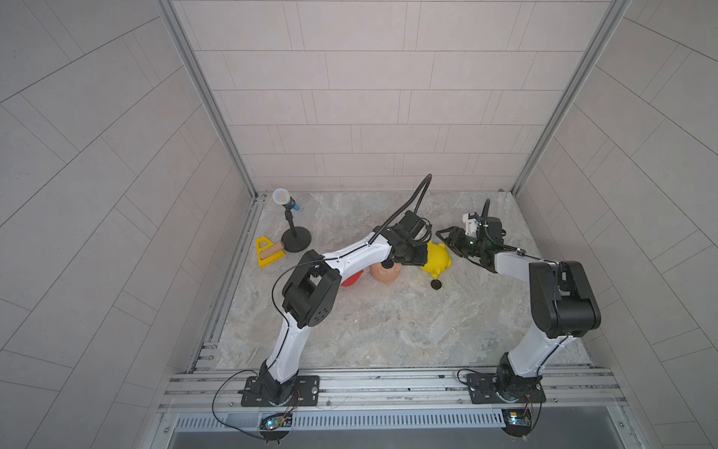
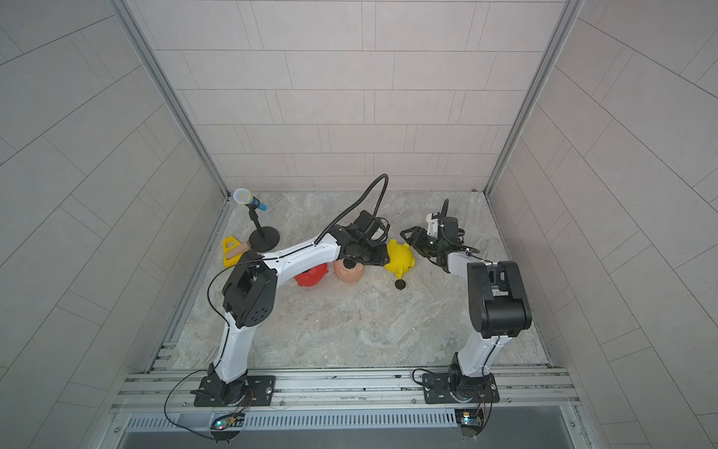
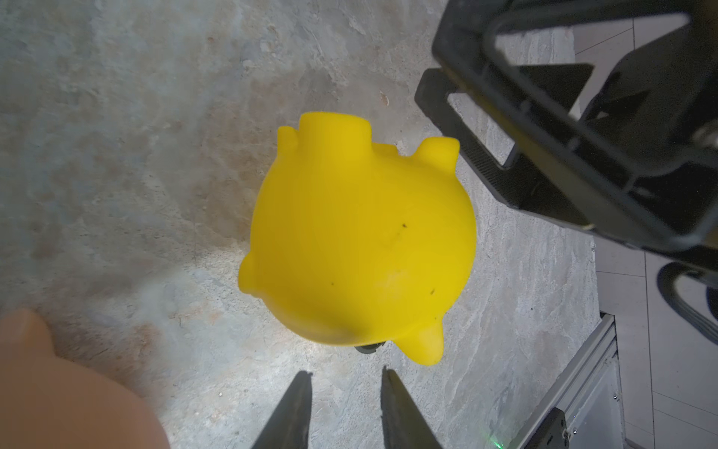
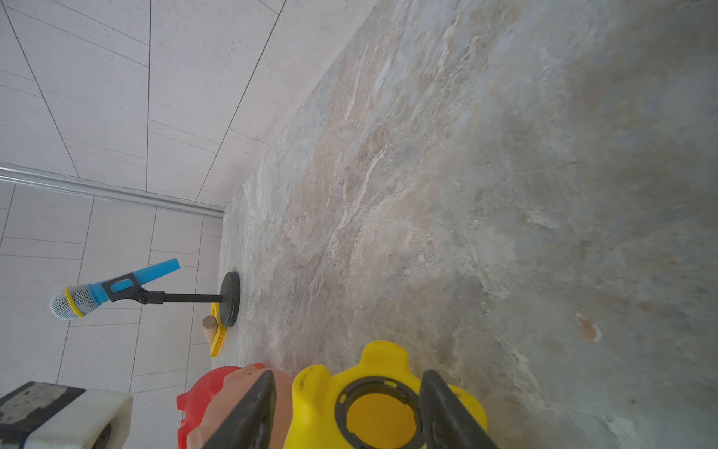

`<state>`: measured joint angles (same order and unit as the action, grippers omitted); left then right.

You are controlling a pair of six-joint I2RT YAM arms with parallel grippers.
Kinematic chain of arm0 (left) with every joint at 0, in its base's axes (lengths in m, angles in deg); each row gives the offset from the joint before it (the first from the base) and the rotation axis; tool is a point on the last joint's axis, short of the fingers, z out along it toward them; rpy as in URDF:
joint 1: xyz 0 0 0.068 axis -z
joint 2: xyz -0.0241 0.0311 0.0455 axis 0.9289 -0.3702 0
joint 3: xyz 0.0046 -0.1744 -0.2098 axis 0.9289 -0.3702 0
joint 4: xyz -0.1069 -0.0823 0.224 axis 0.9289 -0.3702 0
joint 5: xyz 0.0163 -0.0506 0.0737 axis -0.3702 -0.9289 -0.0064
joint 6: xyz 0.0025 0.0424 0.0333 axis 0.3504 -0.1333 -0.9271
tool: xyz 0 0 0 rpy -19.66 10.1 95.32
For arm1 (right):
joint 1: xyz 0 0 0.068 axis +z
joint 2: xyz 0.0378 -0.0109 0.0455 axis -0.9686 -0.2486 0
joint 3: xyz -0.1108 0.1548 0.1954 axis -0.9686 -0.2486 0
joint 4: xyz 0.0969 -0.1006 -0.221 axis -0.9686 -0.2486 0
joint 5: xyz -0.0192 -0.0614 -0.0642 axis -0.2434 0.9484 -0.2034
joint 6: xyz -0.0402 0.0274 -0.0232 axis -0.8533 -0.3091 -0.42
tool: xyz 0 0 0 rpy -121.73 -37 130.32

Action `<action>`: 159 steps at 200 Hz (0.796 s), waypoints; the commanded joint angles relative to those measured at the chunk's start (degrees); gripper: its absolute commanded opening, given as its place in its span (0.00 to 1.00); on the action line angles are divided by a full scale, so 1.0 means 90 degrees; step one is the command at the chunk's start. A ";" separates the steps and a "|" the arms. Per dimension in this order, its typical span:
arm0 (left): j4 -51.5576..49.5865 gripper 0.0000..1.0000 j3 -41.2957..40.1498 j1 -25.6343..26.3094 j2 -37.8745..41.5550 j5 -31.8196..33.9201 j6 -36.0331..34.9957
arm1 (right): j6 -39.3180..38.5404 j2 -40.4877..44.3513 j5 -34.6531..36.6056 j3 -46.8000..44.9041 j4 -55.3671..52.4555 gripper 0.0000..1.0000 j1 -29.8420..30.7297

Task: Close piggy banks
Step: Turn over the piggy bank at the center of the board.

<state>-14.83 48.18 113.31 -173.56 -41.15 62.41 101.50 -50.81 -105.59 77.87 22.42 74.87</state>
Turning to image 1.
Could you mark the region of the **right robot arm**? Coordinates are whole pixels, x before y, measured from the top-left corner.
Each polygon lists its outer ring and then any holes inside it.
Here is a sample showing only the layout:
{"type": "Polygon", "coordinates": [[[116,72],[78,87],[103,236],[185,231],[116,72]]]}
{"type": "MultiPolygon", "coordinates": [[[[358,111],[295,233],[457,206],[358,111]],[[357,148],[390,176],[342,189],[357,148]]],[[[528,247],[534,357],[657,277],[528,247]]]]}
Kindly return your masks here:
{"type": "Polygon", "coordinates": [[[525,282],[533,325],[521,342],[504,354],[490,379],[500,400],[544,402],[540,381],[546,362],[565,344],[598,329],[601,315],[592,286],[578,261],[530,256],[504,243],[501,220],[476,213],[465,226],[436,232],[453,253],[491,273],[525,282]]]}

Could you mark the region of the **pink piggy bank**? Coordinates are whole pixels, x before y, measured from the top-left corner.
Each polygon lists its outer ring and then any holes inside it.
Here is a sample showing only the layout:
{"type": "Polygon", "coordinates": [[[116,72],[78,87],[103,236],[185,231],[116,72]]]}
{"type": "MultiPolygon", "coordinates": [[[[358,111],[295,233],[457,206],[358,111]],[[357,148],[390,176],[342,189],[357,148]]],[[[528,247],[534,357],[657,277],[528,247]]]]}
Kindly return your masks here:
{"type": "Polygon", "coordinates": [[[371,276],[383,284],[392,284],[401,274],[402,265],[394,263],[389,269],[383,267],[382,263],[376,263],[369,267],[371,276]]]}

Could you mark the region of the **red piggy bank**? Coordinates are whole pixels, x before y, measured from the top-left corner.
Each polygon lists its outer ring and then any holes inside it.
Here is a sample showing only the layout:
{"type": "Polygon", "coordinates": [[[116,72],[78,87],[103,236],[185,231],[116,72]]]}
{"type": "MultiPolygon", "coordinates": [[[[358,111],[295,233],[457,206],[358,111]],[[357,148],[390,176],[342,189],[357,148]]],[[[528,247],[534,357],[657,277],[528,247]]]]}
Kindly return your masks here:
{"type": "Polygon", "coordinates": [[[355,274],[352,275],[351,277],[349,277],[349,278],[347,278],[346,280],[344,280],[344,281],[341,283],[341,286],[342,286],[342,287],[349,287],[349,286],[354,285],[354,284],[361,278],[361,276],[363,275],[363,273],[364,273],[364,271],[358,271],[357,273],[355,273],[355,274]]]}

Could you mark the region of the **yellow piggy bank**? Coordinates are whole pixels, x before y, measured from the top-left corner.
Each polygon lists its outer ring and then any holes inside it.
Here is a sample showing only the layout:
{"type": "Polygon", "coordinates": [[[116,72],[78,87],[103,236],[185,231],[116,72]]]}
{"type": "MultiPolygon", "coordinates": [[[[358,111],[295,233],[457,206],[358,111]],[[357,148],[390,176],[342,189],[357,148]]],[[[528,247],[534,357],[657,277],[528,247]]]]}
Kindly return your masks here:
{"type": "Polygon", "coordinates": [[[444,243],[430,242],[427,245],[427,260],[422,270],[428,273],[433,280],[439,280],[439,276],[452,265],[452,258],[444,243]]]}

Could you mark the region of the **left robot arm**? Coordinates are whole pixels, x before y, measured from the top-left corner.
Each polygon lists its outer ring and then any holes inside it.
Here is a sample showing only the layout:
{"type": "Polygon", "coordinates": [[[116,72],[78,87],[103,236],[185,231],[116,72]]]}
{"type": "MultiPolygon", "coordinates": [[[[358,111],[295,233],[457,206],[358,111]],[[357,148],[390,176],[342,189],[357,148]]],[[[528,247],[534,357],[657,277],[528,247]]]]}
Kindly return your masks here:
{"type": "Polygon", "coordinates": [[[250,404],[282,405],[293,395],[299,361],[314,327],[331,313],[340,286],[372,265],[426,265],[430,222],[407,211],[392,226],[377,226],[345,248],[303,254],[282,288],[282,328],[270,356],[250,386],[250,404]]]}

